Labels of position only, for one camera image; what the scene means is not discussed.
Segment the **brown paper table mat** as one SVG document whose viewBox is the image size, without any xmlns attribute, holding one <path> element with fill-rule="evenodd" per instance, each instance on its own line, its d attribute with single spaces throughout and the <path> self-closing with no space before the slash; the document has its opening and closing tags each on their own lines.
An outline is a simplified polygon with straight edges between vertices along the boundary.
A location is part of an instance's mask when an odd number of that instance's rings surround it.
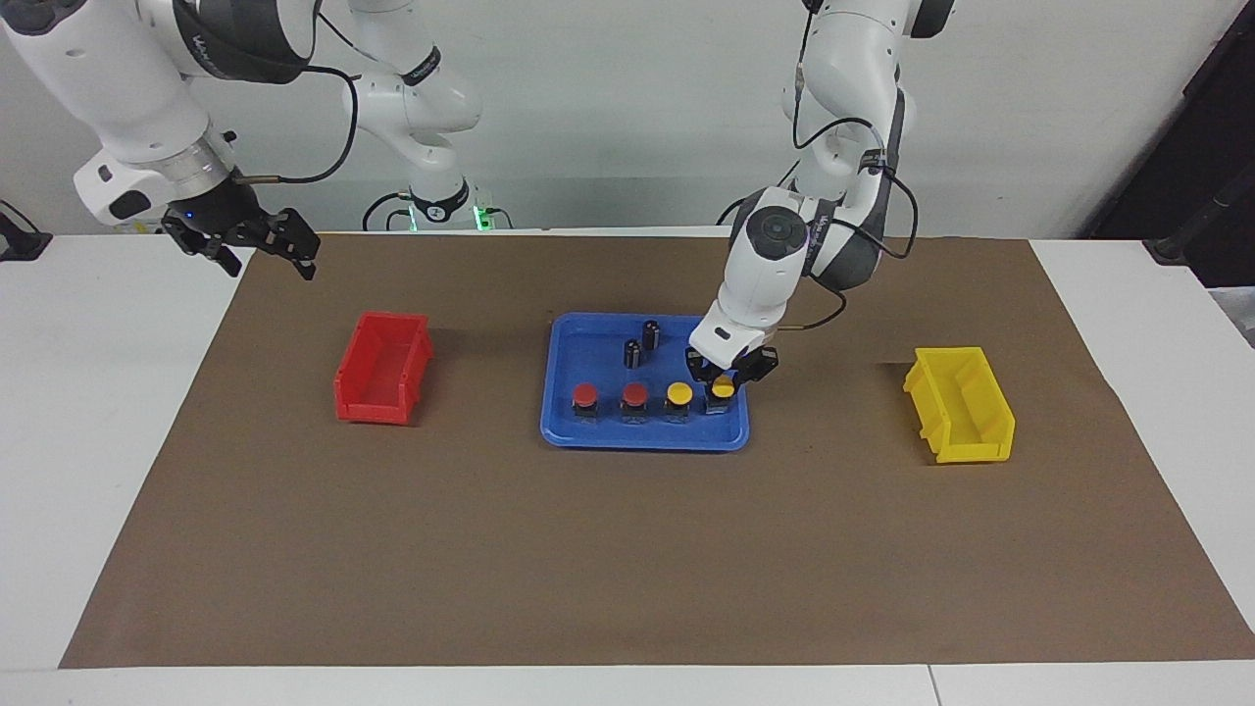
<svg viewBox="0 0 1255 706">
<path fill-rule="evenodd" d="M 722 238 L 328 237 L 248 265 L 67 668 L 1255 658 L 1025 241 L 929 238 L 782 335 L 740 451 L 538 433 L 552 324 L 698 313 Z M 427 316 L 405 426 L 345 423 L 361 313 Z M 904 379 L 984 350 L 1007 461 L 937 464 Z"/>
</svg>

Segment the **black stand pole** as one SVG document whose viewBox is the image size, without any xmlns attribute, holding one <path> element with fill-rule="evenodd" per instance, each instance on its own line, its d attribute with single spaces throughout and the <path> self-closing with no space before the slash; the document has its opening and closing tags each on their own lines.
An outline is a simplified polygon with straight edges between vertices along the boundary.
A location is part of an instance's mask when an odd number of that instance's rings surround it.
<svg viewBox="0 0 1255 706">
<path fill-rule="evenodd" d="M 1141 245 L 1155 263 L 1161 267 L 1188 267 L 1186 250 L 1188 245 L 1201 236 L 1209 227 L 1217 223 L 1232 204 L 1237 204 L 1242 197 L 1250 196 L 1255 191 L 1255 181 L 1237 182 L 1234 179 L 1212 196 L 1201 209 L 1188 216 L 1173 232 L 1162 238 L 1143 238 Z"/>
</svg>

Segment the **black clamp mount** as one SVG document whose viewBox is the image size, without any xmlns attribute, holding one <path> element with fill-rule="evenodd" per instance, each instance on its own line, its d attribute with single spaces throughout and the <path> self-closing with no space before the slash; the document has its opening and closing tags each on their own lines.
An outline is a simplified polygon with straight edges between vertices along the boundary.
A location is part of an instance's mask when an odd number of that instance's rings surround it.
<svg viewBox="0 0 1255 706">
<path fill-rule="evenodd" d="M 35 261 L 54 240 L 28 218 L 18 206 L 0 198 L 0 263 L 4 261 Z"/>
</svg>

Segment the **yellow plastic parts bin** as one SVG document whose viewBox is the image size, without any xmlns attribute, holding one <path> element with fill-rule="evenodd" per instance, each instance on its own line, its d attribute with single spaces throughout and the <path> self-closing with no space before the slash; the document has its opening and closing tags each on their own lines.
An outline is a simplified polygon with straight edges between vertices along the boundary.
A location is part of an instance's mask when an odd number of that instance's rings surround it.
<svg viewBox="0 0 1255 706">
<path fill-rule="evenodd" d="M 937 464 L 1007 461 L 1017 416 L 978 347 L 919 347 L 906 377 L 919 436 Z"/>
</svg>

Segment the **red plastic parts bin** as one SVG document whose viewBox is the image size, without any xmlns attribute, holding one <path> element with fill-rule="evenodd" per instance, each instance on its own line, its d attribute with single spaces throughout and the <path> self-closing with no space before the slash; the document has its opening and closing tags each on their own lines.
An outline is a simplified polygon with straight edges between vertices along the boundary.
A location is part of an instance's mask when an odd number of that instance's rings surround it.
<svg viewBox="0 0 1255 706">
<path fill-rule="evenodd" d="M 361 313 L 333 376 L 339 420 L 405 426 L 434 357 L 427 316 Z"/>
</svg>

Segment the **blue plastic tray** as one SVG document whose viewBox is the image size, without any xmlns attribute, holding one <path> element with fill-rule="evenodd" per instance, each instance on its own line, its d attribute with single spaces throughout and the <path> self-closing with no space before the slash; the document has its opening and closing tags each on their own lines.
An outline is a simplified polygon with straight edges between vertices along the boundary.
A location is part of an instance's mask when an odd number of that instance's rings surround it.
<svg viewBox="0 0 1255 706">
<path fill-rule="evenodd" d="M 638 370 L 624 366 L 624 344 L 639 339 L 648 319 L 661 327 L 661 340 L 653 352 L 643 354 Z M 705 393 L 686 370 L 686 339 L 698 316 L 660 313 L 572 312 L 556 319 L 548 344 L 548 362 L 538 430 L 553 446 L 600 448 L 624 451 L 738 451 L 750 436 L 747 390 L 735 393 L 730 410 L 722 415 L 704 413 Z M 584 424 L 571 413 L 571 393 L 579 382 L 599 389 L 599 419 Z M 622 423 L 622 387 L 640 381 L 649 390 L 649 416 L 644 424 Z M 686 423 L 669 423 L 664 415 L 665 389 L 686 381 L 694 401 Z"/>
</svg>

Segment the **black side panel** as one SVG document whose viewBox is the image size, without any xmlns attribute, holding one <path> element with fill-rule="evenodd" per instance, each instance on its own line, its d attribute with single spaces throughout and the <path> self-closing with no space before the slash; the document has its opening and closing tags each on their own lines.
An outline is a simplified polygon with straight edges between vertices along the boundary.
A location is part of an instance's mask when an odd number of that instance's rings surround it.
<svg viewBox="0 0 1255 706">
<path fill-rule="evenodd" d="M 1081 229 L 1086 240 L 1162 238 L 1234 179 L 1255 181 L 1255 0 L 1182 93 L 1178 110 Z M 1255 286 L 1255 191 L 1186 250 L 1206 287 Z"/>
</svg>

